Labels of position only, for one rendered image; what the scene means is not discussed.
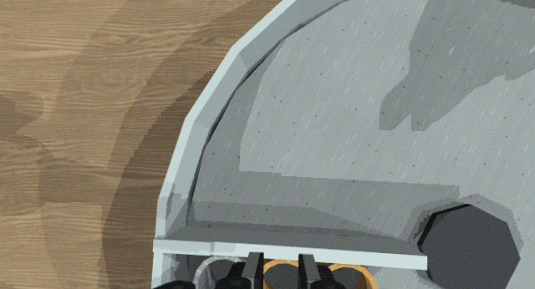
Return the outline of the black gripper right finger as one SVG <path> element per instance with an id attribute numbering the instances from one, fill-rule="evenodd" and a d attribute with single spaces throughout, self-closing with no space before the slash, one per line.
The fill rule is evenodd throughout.
<path id="1" fill-rule="evenodd" d="M 298 254 L 298 289 L 346 288 L 335 281 L 331 269 L 316 265 L 313 254 Z"/>

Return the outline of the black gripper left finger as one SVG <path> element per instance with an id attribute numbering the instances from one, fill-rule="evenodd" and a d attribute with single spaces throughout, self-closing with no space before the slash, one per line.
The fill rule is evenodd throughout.
<path id="1" fill-rule="evenodd" d="M 263 289 L 264 252 L 249 252 L 247 261 L 233 264 L 215 289 Z M 172 281 L 153 289 L 196 289 L 189 281 Z"/>

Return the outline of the grey metal sleeve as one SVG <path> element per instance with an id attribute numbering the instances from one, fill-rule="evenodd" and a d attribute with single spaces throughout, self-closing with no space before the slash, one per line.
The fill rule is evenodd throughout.
<path id="1" fill-rule="evenodd" d="M 206 259 L 197 268 L 193 283 L 196 285 L 196 289 L 215 289 L 217 280 L 215 279 L 211 271 L 211 262 L 215 260 L 227 259 L 229 261 L 247 261 L 247 257 L 241 256 L 207 256 Z M 210 263 L 210 264 L 209 264 Z"/>

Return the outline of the bronze bushing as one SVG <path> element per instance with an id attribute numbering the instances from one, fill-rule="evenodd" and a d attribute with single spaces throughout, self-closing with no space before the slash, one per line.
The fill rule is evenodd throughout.
<path id="1" fill-rule="evenodd" d="M 316 262 L 316 265 L 325 265 L 331 269 L 331 271 L 340 267 L 352 267 L 359 271 L 359 281 L 354 289 L 378 289 L 374 277 L 371 275 L 366 266 L 325 262 Z"/>
<path id="2" fill-rule="evenodd" d="M 298 261 L 293 260 L 280 260 L 280 259 L 264 259 L 264 268 L 263 268 L 263 274 L 267 271 L 267 269 L 271 266 L 275 266 L 279 263 L 289 263 L 291 265 L 298 267 Z M 274 289 L 272 288 L 266 281 L 265 276 L 263 275 L 263 289 Z"/>

